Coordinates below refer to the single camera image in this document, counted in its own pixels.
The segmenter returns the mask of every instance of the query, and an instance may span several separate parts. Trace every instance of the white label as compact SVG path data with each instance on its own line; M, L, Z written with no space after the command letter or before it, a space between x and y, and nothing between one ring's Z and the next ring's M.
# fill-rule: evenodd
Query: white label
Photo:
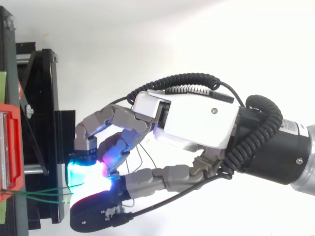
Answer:
M307 131L307 128L302 124L299 124L299 131L300 131L300 135L303 135L305 137L309 136L309 132Z
M283 119L280 131L289 134L299 135L299 129L297 127L296 122L287 119Z

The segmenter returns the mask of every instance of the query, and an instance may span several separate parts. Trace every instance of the black cylindrical motor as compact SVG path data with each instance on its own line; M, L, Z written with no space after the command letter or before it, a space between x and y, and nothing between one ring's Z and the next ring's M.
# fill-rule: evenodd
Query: black cylindrical motor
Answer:
M264 121L255 109L241 108L233 145L239 143ZM311 153L311 138L303 125L283 120L279 132L265 143L238 170L281 184L296 181L303 173Z

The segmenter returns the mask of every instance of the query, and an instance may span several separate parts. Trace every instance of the glowing blue light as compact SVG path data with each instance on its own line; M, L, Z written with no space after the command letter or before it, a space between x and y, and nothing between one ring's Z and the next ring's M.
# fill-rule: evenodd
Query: glowing blue light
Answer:
M81 166L70 161L67 171L68 186L73 193L70 207L83 198L102 191L109 191L111 188L112 182L105 177L106 165L103 162L96 161L94 165Z

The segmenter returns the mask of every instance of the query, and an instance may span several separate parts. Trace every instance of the white background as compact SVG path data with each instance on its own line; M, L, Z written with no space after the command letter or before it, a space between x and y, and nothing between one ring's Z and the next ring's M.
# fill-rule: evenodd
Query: white background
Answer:
M140 85L205 72L272 99L286 119L314 120L315 2L312 0L1 0L18 20L18 42L59 55L59 108L77 122ZM104 132L102 140L114 129ZM196 154L143 142L159 167ZM144 167L152 163L143 154ZM130 156L130 168L139 164ZM144 208L172 194L136 200ZM247 175L218 180L126 225L94 236L311 236L313 196ZM66 217L31 236L77 236Z

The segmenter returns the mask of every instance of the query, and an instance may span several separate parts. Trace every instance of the cable connector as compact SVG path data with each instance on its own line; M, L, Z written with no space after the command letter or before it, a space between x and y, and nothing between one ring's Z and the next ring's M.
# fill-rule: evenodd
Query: cable connector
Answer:
M120 214L115 214L113 217L110 219L112 227L120 226L125 223L128 223L130 220L133 219L132 213L120 213Z

